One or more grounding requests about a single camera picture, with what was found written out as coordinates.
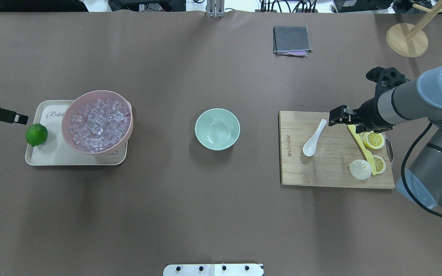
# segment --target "lime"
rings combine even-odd
[[[26,141],[32,146],[38,146],[47,140],[47,128],[42,124],[33,124],[26,130]]]
[[[366,132],[363,134],[363,144],[372,149],[379,149],[384,146],[384,137],[381,133]]]
[[[384,163],[384,160],[378,155],[373,155],[373,159],[376,165],[376,174],[383,173],[384,169],[386,169],[386,164]]]

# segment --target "pink bowl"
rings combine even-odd
[[[97,99],[105,100],[107,98],[113,98],[113,99],[116,99],[117,101],[120,101],[121,103],[127,103],[127,108],[128,108],[127,111],[130,114],[130,126],[129,126],[128,131],[125,133],[125,136],[118,143],[116,143],[113,147],[106,149],[104,151],[88,153],[88,152],[82,152],[82,151],[78,150],[76,147],[76,144],[73,141],[73,135],[70,134],[68,131],[68,128],[72,125],[72,122],[71,122],[72,116],[75,114],[79,114],[78,113],[79,108],[82,105],[86,105],[89,101],[96,101]],[[113,152],[117,148],[125,145],[125,143],[129,140],[130,135],[132,134],[133,126],[134,126],[134,119],[132,117],[132,107],[130,106],[130,103],[126,99],[124,99],[123,96],[120,96],[119,94],[112,92],[112,91],[108,91],[108,90],[96,90],[96,91],[91,91],[91,92],[88,92],[88,93],[80,96],[71,105],[69,105],[68,109],[64,113],[63,122],[61,123],[61,133],[62,133],[63,138],[66,141],[66,143],[72,149],[76,150],[77,152],[84,153],[84,154],[101,155],[101,154],[107,154],[107,153]]]

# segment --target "light green bowl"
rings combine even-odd
[[[240,122],[228,110],[213,108],[201,114],[195,122],[195,136],[210,150],[227,149],[240,136]]]

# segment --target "lemon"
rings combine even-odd
[[[357,159],[349,164],[349,171],[354,178],[365,180],[371,176],[371,165],[366,160]]]
[[[363,134],[363,144],[372,149],[379,149],[384,146],[384,137],[381,133],[366,132]]]
[[[33,124],[26,130],[26,141],[32,146],[38,146],[45,143],[48,134],[42,124]]]
[[[386,164],[384,163],[384,160],[378,155],[373,155],[373,159],[375,161],[376,174],[383,173],[384,169],[386,169]]]

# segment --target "lemon slice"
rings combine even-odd
[[[372,149],[379,149],[384,146],[384,137],[381,133],[366,132],[363,134],[363,144]]]
[[[357,159],[349,164],[349,171],[354,178],[365,180],[371,176],[371,165],[366,160]]]
[[[384,163],[384,160],[378,155],[373,155],[373,159],[375,160],[376,174],[383,173],[384,169],[386,169],[386,164]]]

